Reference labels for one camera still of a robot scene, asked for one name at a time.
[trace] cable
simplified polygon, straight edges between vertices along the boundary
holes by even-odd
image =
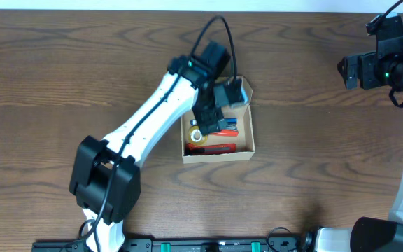
[[[217,19],[221,19],[223,21],[223,23],[225,24],[225,29],[227,30],[228,33],[228,39],[229,39],[229,45],[231,46],[231,54],[232,54],[232,59],[233,59],[233,67],[234,67],[234,79],[233,81],[236,80],[237,78],[237,65],[236,65],[236,53],[234,51],[234,44],[232,42],[232,35],[231,35],[231,31],[229,30],[228,27],[228,23],[226,22],[225,18],[223,16],[215,16],[213,17],[207,24],[206,26],[203,28],[202,32],[200,33],[197,41],[194,44],[194,47],[191,50],[190,56],[194,55],[195,50],[197,49],[197,46],[199,45],[203,35],[205,34],[206,30],[209,28],[209,26],[211,26],[211,24],[216,21]],[[108,180],[108,184],[107,184],[107,189],[105,191],[104,194],[104,198],[102,199],[102,205],[101,208],[99,210],[99,213],[97,214],[96,220],[86,220],[80,227],[80,232],[79,232],[79,240],[78,241],[73,241],[69,244],[66,244],[65,246],[63,246],[59,252],[62,251],[63,248],[65,248],[66,246],[69,246],[70,244],[76,244],[82,240],[86,240],[88,238],[91,237],[91,235],[94,233],[94,240],[96,242],[96,247],[97,247],[97,252],[100,252],[100,244],[99,244],[99,238],[97,236],[97,225],[99,224],[101,218],[102,218],[102,214],[104,213],[104,209],[105,209],[105,205],[107,203],[107,199],[108,199],[108,195],[111,191],[111,187],[113,184],[113,178],[116,175],[116,171],[118,170],[118,165],[119,162],[122,159],[122,153],[124,152],[125,147],[127,146],[127,144],[130,143],[130,139],[131,137],[134,135],[135,131],[144,123],[144,121],[146,121],[146,119],[165,101],[167,100],[167,98],[169,97],[169,95],[173,92],[176,84],[178,83],[178,81],[180,80],[181,74],[182,72],[184,72],[187,69],[187,65],[188,63],[186,62],[186,64],[184,64],[184,68],[181,69],[181,72],[178,73],[174,83],[172,84],[172,86],[169,88],[169,90],[164,94],[164,96],[161,98],[161,100],[159,100],[156,105],[154,105],[154,107],[152,107],[149,112],[147,112],[147,114],[144,115],[144,117],[142,117],[142,119],[140,119],[140,121],[137,122],[137,124],[133,127],[133,129],[129,132],[129,134],[127,136],[125,136],[124,141],[122,142],[122,145],[120,147],[119,152],[117,153],[114,162],[113,162],[113,166],[111,169],[111,175],[110,178]],[[85,235],[81,235],[81,232],[83,230],[83,227],[85,227],[88,223],[92,224],[92,227],[90,228],[90,230],[88,230],[88,232]]]
[[[291,231],[288,230],[285,227],[275,227],[272,231],[269,232],[269,234],[267,235],[267,238],[266,238],[267,246],[269,247],[269,249],[272,249],[272,251],[274,251],[274,252],[280,252],[280,251],[277,251],[272,245],[270,245],[269,240],[270,240],[270,235],[273,234],[273,232],[275,232],[277,230],[285,230],[285,231],[287,231],[287,232],[289,232],[291,234]]]
[[[399,0],[398,2],[396,2],[395,4],[393,4],[393,6],[391,6],[373,25],[371,32],[375,32],[377,27],[385,20],[386,16],[388,14],[390,14],[394,9],[396,9],[396,7],[398,7],[400,4],[403,3],[403,0]]]
[[[229,46],[231,48],[231,56],[232,56],[232,64],[234,67],[234,78],[233,78],[233,82],[236,81],[237,79],[237,62],[236,62],[236,53],[234,51],[234,43],[232,42],[232,35],[231,35],[231,30],[229,30],[229,26],[227,21],[225,20],[225,18],[221,15],[217,15],[213,18],[211,18],[211,20],[209,20],[209,22],[206,24],[206,26],[202,29],[202,31],[200,32],[200,35],[197,39],[197,41],[195,41],[194,47],[192,48],[191,52],[190,52],[190,56],[194,56],[195,50],[197,49],[197,46],[199,46],[200,41],[202,40],[203,35],[206,33],[206,31],[208,30],[208,28],[211,26],[212,23],[214,23],[214,21],[216,20],[222,20],[223,24],[225,25],[225,29],[227,30],[228,33],[228,40],[229,40]]]

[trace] cardboard box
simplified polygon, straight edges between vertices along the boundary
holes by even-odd
[[[250,84],[244,77],[237,77],[242,79],[242,85],[248,96],[248,102],[244,106],[230,108],[222,108],[223,115],[226,118],[237,118],[238,136],[208,136],[208,141],[204,145],[215,144],[236,144],[237,151],[235,153],[219,154],[219,155],[185,155],[185,144],[188,142],[189,129],[191,128],[190,121],[194,119],[192,111],[187,112],[181,116],[181,155],[183,163],[197,163],[197,162],[223,162],[223,161],[237,161],[249,160],[255,153],[255,140],[253,136],[253,122],[251,120],[251,96],[253,90]]]

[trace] tape roll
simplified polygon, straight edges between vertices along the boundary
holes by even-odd
[[[202,146],[208,141],[208,136],[202,135],[198,126],[192,126],[188,132],[188,141],[196,146]]]

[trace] wood grain surface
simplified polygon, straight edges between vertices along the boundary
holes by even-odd
[[[74,239],[76,148],[153,93],[215,13],[0,10],[0,251]],[[403,168],[403,109],[388,89],[346,90],[336,64],[375,50],[371,14],[226,13],[253,88],[250,162],[183,165],[176,123],[142,170],[125,231],[263,236],[386,218]],[[227,45],[221,24],[202,41]]]

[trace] black cable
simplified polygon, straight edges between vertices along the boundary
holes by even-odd
[[[274,252],[280,252],[280,251],[277,251],[272,245],[270,245],[269,240],[270,240],[270,235],[273,234],[273,232],[275,232],[277,230],[285,230],[285,231],[287,231],[287,232],[289,232],[291,234],[291,231],[288,230],[285,227],[275,227],[272,231],[269,232],[269,234],[267,235],[267,238],[266,238],[267,246],[269,247],[269,249],[272,249],[272,251],[274,251]]]
[[[197,49],[197,46],[199,45],[203,35],[205,34],[206,30],[209,28],[209,26],[211,26],[211,24],[216,21],[217,19],[221,19],[223,21],[223,23],[225,24],[225,29],[227,30],[228,33],[228,39],[229,39],[229,45],[231,46],[231,54],[232,54],[232,59],[233,59],[233,66],[234,66],[234,79],[233,81],[236,80],[237,78],[237,65],[236,65],[236,53],[234,51],[234,44],[232,42],[232,35],[231,35],[231,31],[229,30],[228,27],[228,23],[226,22],[225,18],[223,16],[215,16],[213,17],[207,24],[206,26],[203,28],[202,32],[199,35],[199,38],[197,39],[197,41],[194,44],[194,47],[191,50],[190,56],[194,55],[195,50]],[[184,64],[184,68],[181,70],[181,72],[184,72],[187,68],[188,62],[186,62],[186,64]],[[144,121],[146,121],[146,119],[165,101],[167,100],[167,98],[169,97],[169,95],[173,92],[176,84],[178,83],[178,81],[180,80],[181,74],[182,73],[178,73],[174,83],[172,83],[172,86],[169,88],[169,90],[164,94],[164,96],[156,103],[156,105],[154,105],[154,107],[152,107],[149,112],[147,112],[147,114],[144,115],[144,117],[142,117],[142,119],[140,119],[140,121],[137,122],[137,124],[133,127],[133,129],[129,132],[129,134],[127,136],[125,136],[124,141],[122,142],[122,145],[120,147],[119,152],[117,153],[115,160],[113,162],[113,166],[111,169],[111,175],[110,178],[108,180],[108,184],[107,184],[107,189],[105,191],[104,194],[104,198],[102,199],[102,205],[101,208],[99,210],[99,214],[96,217],[96,220],[86,220],[82,225],[81,225],[81,231],[83,229],[83,227],[85,227],[88,223],[92,223],[92,227],[90,228],[90,230],[88,230],[88,232],[85,235],[81,235],[81,231],[79,232],[79,241],[73,241],[69,244],[75,244],[77,242],[80,242],[82,240],[86,240],[88,239],[93,233],[94,233],[94,240],[96,241],[96,246],[97,246],[97,252],[100,252],[100,244],[99,244],[99,239],[97,237],[97,233],[96,233],[96,229],[97,229],[97,225],[99,224],[101,218],[102,218],[102,214],[104,213],[104,209],[105,209],[105,205],[107,203],[107,199],[108,199],[108,194],[111,191],[111,187],[113,184],[113,178],[116,175],[116,171],[118,170],[118,165],[119,162],[122,159],[122,153],[124,152],[125,147],[127,146],[127,144],[130,143],[130,139],[131,137],[134,135],[135,131],[144,123]]]
[[[206,24],[206,26],[202,29],[202,31],[200,32],[200,35],[197,39],[197,41],[195,41],[194,47],[192,48],[191,52],[190,52],[190,56],[194,56],[195,50],[197,49],[197,46],[199,46],[200,41],[202,40],[203,35],[206,33],[206,31],[208,30],[208,28],[211,26],[212,23],[214,23],[214,21],[216,20],[222,20],[223,24],[225,25],[225,29],[227,30],[228,33],[228,40],[229,40],[229,46],[231,48],[231,56],[232,56],[232,64],[234,67],[234,78],[233,78],[233,82],[236,81],[237,79],[237,62],[236,62],[236,53],[234,51],[234,43],[232,42],[232,35],[231,35],[231,30],[229,30],[229,26],[227,21],[225,20],[225,18],[221,15],[217,15],[213,18],[211,18],[211,20],[209,20],[209,22]]]
[[[385,20],[386,16],[388,16],[388,14],[390,14],[394,9],[396,9],[396,7],[398,7],[400,4],[403,3],[403,0],[399,0],[398,2],[396,2],[395,4],[393,4],[393,6],[391,6],[373,25],[373,27],[371,28],[371,32],[376,31],[377,27]]]

